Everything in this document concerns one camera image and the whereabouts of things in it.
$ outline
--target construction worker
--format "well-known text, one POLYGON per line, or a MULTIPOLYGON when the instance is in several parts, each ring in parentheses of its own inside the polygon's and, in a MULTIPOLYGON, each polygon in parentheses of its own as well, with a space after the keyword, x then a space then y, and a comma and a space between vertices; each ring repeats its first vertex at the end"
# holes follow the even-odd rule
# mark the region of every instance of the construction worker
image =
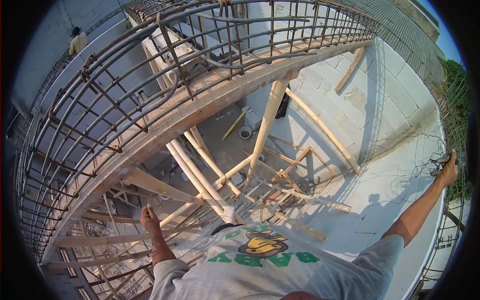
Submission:
POLYGON ((352 262, 260 223, 214 230, 204 259, 191 269, 172 253, 151 207, 140 222, 152 239, 155 282, 150 299, 383 299, 402 252, 417 235, 442 190, 457 179, 456 153, 427 191, 374 245, 352 262))
POLYGON ((75 27, 72 36, 73 40, 68 51, 69 58, 72 58, 74 53, 78 55, 88 45, 87 34, 85 32, 80 33, 80 28, 75 27))

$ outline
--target wooden plank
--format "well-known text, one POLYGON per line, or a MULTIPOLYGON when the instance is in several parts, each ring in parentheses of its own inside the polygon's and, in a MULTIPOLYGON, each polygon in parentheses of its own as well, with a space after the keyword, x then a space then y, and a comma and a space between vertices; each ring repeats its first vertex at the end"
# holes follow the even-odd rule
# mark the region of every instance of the wooden plank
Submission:
POLYGON ((365 52, 365 47, 362 47, 362 48, 359 48, 357 49, 357 54, 355 55, 355 58, 353 59, 352 61, 352 64, 350 65, 350 67, 348 68, 347 72, 345 73, 345 75, 343 75, 342 79, 340 80, 340 82, 336 85, 335 87, 335 91, 338 93, 340 92, 340 90, 342 89, 343 85, 347 82, 347 80, 350 78, 350 76, 352 75, 352 72, 353 70, 355 69, 355 67, 358 65, 358 63, 360 62, 360 59, 361 57, 363 56, 363 53, 365 52))
MULTIPOLYGON (((180 228, 173 228, 162 230, 162 234, 164 236, 177 233, 177 232, 184 232, 189 229, 194 229, 197 227, 203 227, 208 222, 202 222, 190 226, 180 227, 180 228)), ((131 235, 121 235, 121 236, 111 236, 111 237, 101 237, 101 238, 78 238, 78 237, 65 237, 63 238, 60 243, 59 247, 95 247, 95 246, 107 246, 112 244, 122 244, 122 243, 129 243, 139 240, 148 240, 150 238, 149 233, 143 234, 131 234, 131 235)))

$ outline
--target concrete block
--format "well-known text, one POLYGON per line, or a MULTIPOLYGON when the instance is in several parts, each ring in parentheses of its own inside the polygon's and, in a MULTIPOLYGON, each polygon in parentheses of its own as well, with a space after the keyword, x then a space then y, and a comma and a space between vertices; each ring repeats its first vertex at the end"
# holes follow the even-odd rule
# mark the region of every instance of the concrete block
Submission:
POLYGON ((300 70, 299 77, 308 81, 316 89, 319 88, 320 82, 322 82, 323 76, 317 73, 314 69, 307 67, 300 70))
POLYGON ((338 62, 341 60, 341 57, 342 57, 341 55, 337 55, 337 56, 330 57, 329 59, 327 59, 325 61, 326 61, 326 63, 328 63, 332 67, 336 68, 337 65, 338 65, 338 62))
POLYGON ((392 102, 390 97, 387 97, 383 107, 380 109, 382 114, 392 125, 396 133, 401 133, 410 126, 407 118, 402 114, 398 107, 392 102))
POLYGON ((396 79, 412 97, 423 115, 427 115, 436 106, 435 98, 408 64, 404 65, 396 79))
POLYGON ((367 73, 369 77, 370 75, 375 76, 372 77, 372 79, 377 80, 380 88, 385 91, 385 94, 390 97, 406 118, 417 110, 417 104, 413 101, 412 97, 410 97, 405 88, 386 68, 383 68, 382 65, 372 63, 367 73))
POLYGON ((340 73, 338 70, 336 70, 334 67, 332 67, 325 61, 316 63, 310 66, 310 68, 320 74, 324 78, 324 80, 328 80, 331 84, 337 85, 343 77, 342 73, 340 73))
POLYGON ((340 111, 342 111, 355 126, 360 129, 365 126, 365 116, 360 113, 360 111, 355 108, 352 103, 345 101, 342 96, 339 96, 335 87, 329 83, 327 80, 323 79, 320 83, 319 90, 330 99, 340 111))
POLYGON ((253 110, 249 109, 245 114, 245 125, 249 126, 252 131, 260 128, 262 118, 260 118, 253 110))
POLYGON ((400 54, 379 37, 375 38, 375 44, 368 47, 367 52, 384 65, 394 77, 398 75, 406 63, 400 54))

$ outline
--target white t-shirt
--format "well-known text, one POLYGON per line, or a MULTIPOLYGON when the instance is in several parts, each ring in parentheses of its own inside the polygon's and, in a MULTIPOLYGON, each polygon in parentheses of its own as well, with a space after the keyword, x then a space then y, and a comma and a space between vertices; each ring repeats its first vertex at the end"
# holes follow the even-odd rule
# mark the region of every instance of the white t-shirt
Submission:
POLYGON ((401 236, 391 235, 348 262, 285 228, 226 228, 191 269, 179 259, 157 263, 150 299, 266 300, 306 291, 323 299, 381 300, 403 246, 401 236))

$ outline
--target metal roof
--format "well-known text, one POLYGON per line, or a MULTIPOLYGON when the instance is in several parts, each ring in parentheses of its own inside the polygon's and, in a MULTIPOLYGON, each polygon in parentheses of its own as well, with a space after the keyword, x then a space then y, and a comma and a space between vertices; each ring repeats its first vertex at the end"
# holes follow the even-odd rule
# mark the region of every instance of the metal roof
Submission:
POLYGON ((437 98, 434 86, 444 78, 444 70, 437 57, 445 59, 445 55, 412 19, 389 0, 336 2, 376 18, 380 22, 378 36, 407 61, 437 98))

